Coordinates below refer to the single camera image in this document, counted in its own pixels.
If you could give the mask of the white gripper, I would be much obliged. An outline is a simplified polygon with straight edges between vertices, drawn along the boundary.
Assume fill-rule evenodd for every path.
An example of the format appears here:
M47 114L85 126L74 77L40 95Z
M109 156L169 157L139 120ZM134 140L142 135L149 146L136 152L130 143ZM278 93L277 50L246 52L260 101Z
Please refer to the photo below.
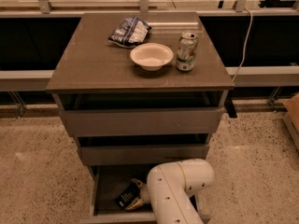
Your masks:
M126 211L134 211L142 207L145 203L150 203L148 187L141 180L132 178L131 181L140 188L140 198L135 198L126 208Z

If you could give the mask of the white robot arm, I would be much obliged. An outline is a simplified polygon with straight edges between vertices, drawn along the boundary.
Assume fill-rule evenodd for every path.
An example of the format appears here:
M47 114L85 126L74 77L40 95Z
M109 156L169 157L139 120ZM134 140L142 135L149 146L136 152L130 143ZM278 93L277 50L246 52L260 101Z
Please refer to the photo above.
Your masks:
M153 167L147 183L133 178L137 195L126 195L127 211L150 203L157 224L204 224L190 198L215 180L212 166L202 159L168 162Z

